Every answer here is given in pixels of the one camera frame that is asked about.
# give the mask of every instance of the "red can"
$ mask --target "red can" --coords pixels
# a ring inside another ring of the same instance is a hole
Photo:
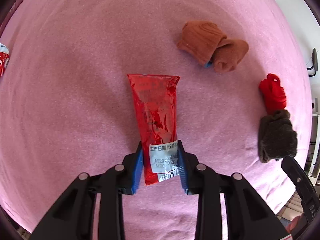
[[[4,74],[9,62],[9,50],[6,46],[0,43],[0,77]]]

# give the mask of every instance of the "pink fabric surface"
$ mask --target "pink fabric surface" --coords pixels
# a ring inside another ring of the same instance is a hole
[[[249,43],[235,71],[215,73],[177,49],[190,20]],[[257,154],[268,73],[285,89],[302,166],[311,128],[306,68],[274,0],[24,0],[0,42],[11,54],[0,80],[0,204],[27,230],[79,173],[103,173],[135,151],[128,73],[181,77],[178,139],[200,162],[242,173],[275,212],[294,192],[281,162]],[[124,198],[127,239],[193,239],[196,209],[179,177],[141,185]]]

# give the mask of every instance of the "silver screw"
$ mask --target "silver screw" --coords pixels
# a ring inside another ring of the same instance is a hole
[[[196,166],[197,170],[198,171],[204,171],[206,169],[206,166],[202,163],[199,163],[197,166]]]
[[[88,174],[87,173],[81,173],[80,175],[79,175],[79,180],[85,180],[85,179],[87,179],[88,178]]]
[[[236,179],[236,180],[241,180],[242,179],[242,175],[240,173],[235,173],[233,174],[233,177]]]
[[[123,166],[122,164],[117,164],[117,165],[115,166],[115,170],[116,170],[116,171],[123,171],[123,170],[124,170],[124,166]]]

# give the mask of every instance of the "red plastic wrapper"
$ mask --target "red plastic wrapper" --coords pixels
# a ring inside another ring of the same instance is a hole
[[[178,76],[128,75],[142,141],[146,185],[179,175]]]
[[[9,50],[6,46],[0,43],[0,77],[4,74],[9,62]]]

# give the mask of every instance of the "red sock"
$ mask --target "red sock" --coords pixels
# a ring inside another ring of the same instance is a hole
[[[285,109],[287,97],[283,87],[280,86],[280,79],[277,75],[268,74],[267,78],[260,82],[259,89],[263,94],[264,105],[268,114]]]

